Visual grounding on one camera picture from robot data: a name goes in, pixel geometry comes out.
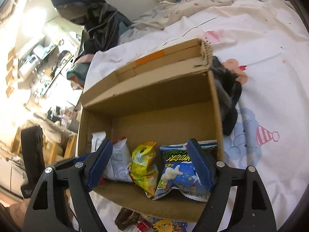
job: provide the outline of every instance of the cartoon tiger face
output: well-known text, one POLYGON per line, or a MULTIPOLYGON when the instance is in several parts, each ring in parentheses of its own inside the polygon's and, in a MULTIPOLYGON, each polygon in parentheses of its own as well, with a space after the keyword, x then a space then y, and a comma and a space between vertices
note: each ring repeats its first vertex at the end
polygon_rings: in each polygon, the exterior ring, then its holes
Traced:
POLYGON ((174 224, 169 220, 159 220, 153 224, 154 232, 173 232, 174 224))

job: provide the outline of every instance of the white snack bag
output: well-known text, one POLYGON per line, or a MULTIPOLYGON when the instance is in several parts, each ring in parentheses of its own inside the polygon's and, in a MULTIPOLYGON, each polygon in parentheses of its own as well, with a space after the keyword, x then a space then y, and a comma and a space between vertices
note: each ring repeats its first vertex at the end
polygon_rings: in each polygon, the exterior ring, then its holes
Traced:
MULTIPOLYGON (((106 133, 93 133, 92 136, 91 152, 95 152, 105 139, 106 133)), ((113 153, 103 173, 104 178, 113 181, 132 182, 132 179, 129 175, 131 154, 126 142, 127 139, 125 138, 113 144, 113 153)))

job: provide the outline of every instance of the bright light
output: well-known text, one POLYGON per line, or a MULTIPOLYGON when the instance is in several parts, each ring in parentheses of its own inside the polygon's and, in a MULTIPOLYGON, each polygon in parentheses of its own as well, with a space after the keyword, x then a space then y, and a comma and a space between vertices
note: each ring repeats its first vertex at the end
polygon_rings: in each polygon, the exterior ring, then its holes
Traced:
POLYGON ((46 19, 46 11, 34 8, 28 11, 23 18, 22 30, 24 35, 32 37, 42 32, 46 19))

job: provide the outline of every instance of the torn cardboard corner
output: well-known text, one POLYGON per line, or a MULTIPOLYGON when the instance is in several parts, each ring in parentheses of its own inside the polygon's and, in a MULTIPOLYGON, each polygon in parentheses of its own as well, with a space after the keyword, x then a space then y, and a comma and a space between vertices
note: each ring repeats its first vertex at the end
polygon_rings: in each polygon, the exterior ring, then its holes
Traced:
MULTIPOLYGON (((85 93, 78 155, 90 151, 92 133, 105 131, 112 141, 127 137, 131 153, 143 141, 157 142, 158 149, 191 138, 216 139, 217 159, 222 160, 222 122, 214 77, 208 70, 211 63, 207 63, 212 60, 211 47, 193 39, 153 54, 113 72, 98 83, 101 87, 85 93), (119 80, 123 73, 127 75, 119 80)), ((157 166, 162 169, 161 163, 158 152, 157 166)), ((197 222, 205 207, 177 191, 159 200, 148 199, 141 188, 129 183, 107 180, 95 191, 125 208, 173 221, 197 222)))

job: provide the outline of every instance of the yellow snack bag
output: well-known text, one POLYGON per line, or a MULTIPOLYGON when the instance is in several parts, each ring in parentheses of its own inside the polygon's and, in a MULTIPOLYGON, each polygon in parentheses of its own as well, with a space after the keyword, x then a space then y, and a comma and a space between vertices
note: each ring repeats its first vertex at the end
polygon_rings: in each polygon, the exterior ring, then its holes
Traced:
POLYGON ((158 168, 154 164, 156 142, 143 142, 132 153, 131 177, 151 198, 157 188, 158 168))

